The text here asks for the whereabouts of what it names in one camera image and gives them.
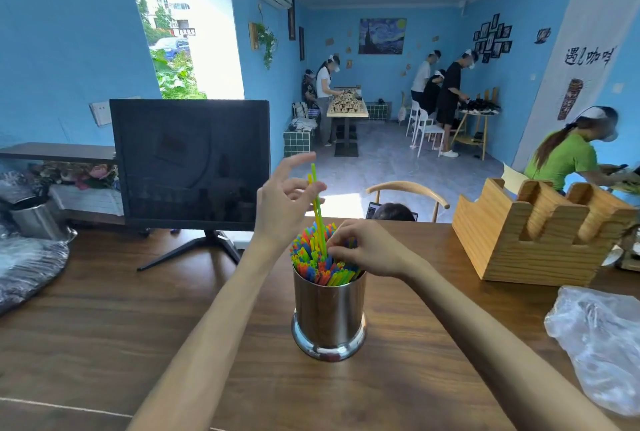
metal bucket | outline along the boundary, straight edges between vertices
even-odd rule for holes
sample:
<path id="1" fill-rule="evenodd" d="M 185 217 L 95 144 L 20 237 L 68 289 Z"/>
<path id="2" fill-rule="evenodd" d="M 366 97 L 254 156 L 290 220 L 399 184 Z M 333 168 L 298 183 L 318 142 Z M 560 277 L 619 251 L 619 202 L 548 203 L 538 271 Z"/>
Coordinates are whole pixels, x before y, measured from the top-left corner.
<path id="1" fill-rule="evenodd" d="M 362 311 L 367 274 L 342 286 L 321 286 L 293 268 L 296 309 L 291 320 L 293 340 L 314 359 L 339 362 L 364 344 L 367 321 Z"/>

tree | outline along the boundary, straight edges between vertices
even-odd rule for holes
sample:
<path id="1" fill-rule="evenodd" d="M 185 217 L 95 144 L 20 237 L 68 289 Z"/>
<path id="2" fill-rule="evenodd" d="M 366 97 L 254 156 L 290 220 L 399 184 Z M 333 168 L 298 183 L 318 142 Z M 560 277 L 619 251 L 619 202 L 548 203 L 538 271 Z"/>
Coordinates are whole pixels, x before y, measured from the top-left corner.
<path id="1" fill-rule="evenodd" d="M 158 8 L 156 8 L 156 27 L 158 29 L 171 29 L 172 21 L 171 12 L 158 5 Z"/>

plastic bag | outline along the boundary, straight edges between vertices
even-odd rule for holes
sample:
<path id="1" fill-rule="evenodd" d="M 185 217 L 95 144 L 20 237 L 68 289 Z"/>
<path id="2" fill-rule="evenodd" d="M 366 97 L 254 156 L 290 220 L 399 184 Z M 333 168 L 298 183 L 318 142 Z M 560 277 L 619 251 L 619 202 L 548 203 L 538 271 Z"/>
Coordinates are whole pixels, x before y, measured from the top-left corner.
<path id="1" fill-rule="evenodd" d="M 640 301 L 563 286 L 545 329 L 569 354 L 589 399 L 624 416 L 640 414 Z"/>
<path id="2" fill-rule="evenodd" d="M 0 314 L 24 302 L 67 264 L 69 249 L 59 241 L 12 236 L 0 239 Z"/>

hanging plant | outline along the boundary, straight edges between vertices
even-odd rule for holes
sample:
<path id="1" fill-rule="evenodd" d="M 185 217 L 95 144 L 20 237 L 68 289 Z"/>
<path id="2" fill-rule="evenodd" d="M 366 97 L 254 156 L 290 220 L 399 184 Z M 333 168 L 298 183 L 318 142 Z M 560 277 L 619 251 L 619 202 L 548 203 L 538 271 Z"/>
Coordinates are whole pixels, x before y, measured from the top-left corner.
<path id="1" fill-rule="evenodd" d="M 267 70 L 271 69 L 271 62 L 273 60 L 273 53 L 276 50 L 276 44 L 278 43 L 278 39 L 273 35 L 273 32 L 268 27 L 265 27 L 261 23 L 257 23 L 256 31 L 258 33 L 258 44 L 260 46 L 264 46 L 264 67 Z"/>

hand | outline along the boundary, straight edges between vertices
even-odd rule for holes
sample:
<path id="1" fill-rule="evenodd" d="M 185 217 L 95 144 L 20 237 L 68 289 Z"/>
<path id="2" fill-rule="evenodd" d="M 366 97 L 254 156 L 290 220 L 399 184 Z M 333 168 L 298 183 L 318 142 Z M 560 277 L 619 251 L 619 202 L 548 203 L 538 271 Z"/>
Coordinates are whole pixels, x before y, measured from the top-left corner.
<path id="1" fill-rule="evenodd" d="M 302 232 L 305 212 L 326 190 L 323 182 L 289 178 L 291 169 L 316 160 L 316 153 L 300 153 L 284 159 L 271 178 L 258 189 L 253 240 L 266 243 L 277 256 Z"/>
<path id="2" fill-rule="evenodd" d="M 356 249 L 344 247 L 351 237 L 358 241 Z M 354 263 L 377 276 L 404 276 L 409 261 L 418 257 L 375 220 L 345 220 L 326 242 L 326 247 L 335 259 Z"/>

